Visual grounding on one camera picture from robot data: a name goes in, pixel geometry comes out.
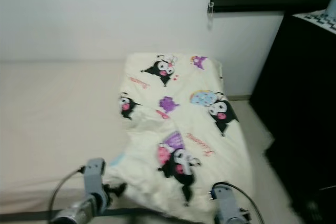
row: black cable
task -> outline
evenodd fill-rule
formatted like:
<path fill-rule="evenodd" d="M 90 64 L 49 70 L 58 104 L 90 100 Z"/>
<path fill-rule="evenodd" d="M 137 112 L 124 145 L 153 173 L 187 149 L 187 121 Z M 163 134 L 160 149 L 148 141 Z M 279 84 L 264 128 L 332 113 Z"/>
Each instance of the black cable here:
<path fill-rule="evenodd" d="M 51 224 L 51 219 L 52 219 L 52 208 L 54 206 L 54 201 L 56 198 L 56 195 L 58 193 L 58 191 L 60 190 L 60 188 L 62 187 L 62 185 L 69 179 L 71 178 L 73 175 L 75 175 L 76 173 L 84 173 L 85 170 L 85 166 L 82 166 L 80 169 L 73 171 L 72 173 L 68 174 L 65 178 L 63 178 L 60 183 L 58 183 L 58 185 L 56 186 L 56 189 L 54 190 L 54 192 L 51 195 L 49 204 L 48 204 L 48 219 L 47 222 L 48 224 Z"/>
<path fill-rule="evenodd" d="M 260 223 L 261 223 L 261 224 L 265 224 L 264 219 L 263 219 L 263 217 L 262 217 L 262 215 L 261 215 L 261 213 L 260 213 L 260 211 L 259 211 L 257 205 L 256 205 L 255 202 L 251 199 L 251 197 L 247 195 L 246 192 L 244 192 L 244 191 L 241 190 L 239 187 L 237 187 L 237 186 L 235 186 L 235 185 L 232 185 L 232 184 L 230 184 L 230 183 L 228 183 L 228 182 L 217 182 L 217 183 L 215 183 L 215 184 L 212 186 L 212 190 L 214 189 L 214 187 L 215 187 L 216 185 L 226 185 L 226 186 L 235 188 L 237 191 L 241 192 L 241 193 L 242 193 L 246 198 L 248 198 L 248 200 L 251 202 L 251 204 L 252 204 L 254 210 L 255 210 L 256 213 L 257 213 L 257 216 L 258 216 L 258 218 L 259 218 Z"/>

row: cartoon print comforter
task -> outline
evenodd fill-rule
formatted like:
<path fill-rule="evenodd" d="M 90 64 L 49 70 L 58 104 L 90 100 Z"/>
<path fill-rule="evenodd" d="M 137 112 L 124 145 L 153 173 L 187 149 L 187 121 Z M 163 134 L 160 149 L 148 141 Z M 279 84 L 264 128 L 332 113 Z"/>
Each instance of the cartoon print comforter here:
<path fill-rule="evenodd" d="M 107 168 L 105 181 L 127 183 L 127 197 L 167 215 L 213 223 L 216 205 L 208 192 L 214 183 L 253 193 L 245 140 L 218 62 L 131 55 L 119 104 L 130 144 Z"/>

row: tile floor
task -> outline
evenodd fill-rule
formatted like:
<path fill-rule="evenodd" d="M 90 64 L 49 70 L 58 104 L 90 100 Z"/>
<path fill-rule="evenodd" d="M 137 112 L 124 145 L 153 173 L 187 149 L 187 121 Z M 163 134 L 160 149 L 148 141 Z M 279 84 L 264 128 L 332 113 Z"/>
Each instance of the tile floor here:
<path fill-rule="evenodd" d="M 302 224 L 303 222 L 289 207 L 289 198 L 277 175 L 264 158 L 264 150 L 271 144 L 272 138 L 248 101 L 232 102 L 246 137 L 251 161 L 254 166 L 256 194 L 253 197 L 266 224 Z M 183 223 L 159 216 L 120 216 L 95 218 L 92 224 L 145 224 L 145 223 Z"/>

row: white mattress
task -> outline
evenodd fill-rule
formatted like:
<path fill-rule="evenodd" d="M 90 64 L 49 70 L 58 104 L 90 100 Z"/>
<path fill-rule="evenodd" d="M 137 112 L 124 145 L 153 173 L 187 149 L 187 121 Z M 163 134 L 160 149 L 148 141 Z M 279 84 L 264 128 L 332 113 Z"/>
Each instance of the white mattress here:
<path fill-rule="evenodd" d="M 122 61 L 1 64 L 0 214 L 46 210 L 62 177 L 124 150 L 123 68 Z M 55 208 L 82 196 L 82 187 L 79 175 L 65 184 Z"/>

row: dark furniture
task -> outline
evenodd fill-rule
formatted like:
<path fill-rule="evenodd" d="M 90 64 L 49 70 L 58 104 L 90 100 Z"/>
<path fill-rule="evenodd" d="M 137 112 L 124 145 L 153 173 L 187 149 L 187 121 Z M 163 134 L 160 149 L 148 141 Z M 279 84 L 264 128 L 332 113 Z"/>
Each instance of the dark furniture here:
<path fill-rule="evenodd" d="M 336 223 L 335 63 L 335 34 L 285 15 L 250 98 L 275 139 L 266 157 L 306 223 Z"/>

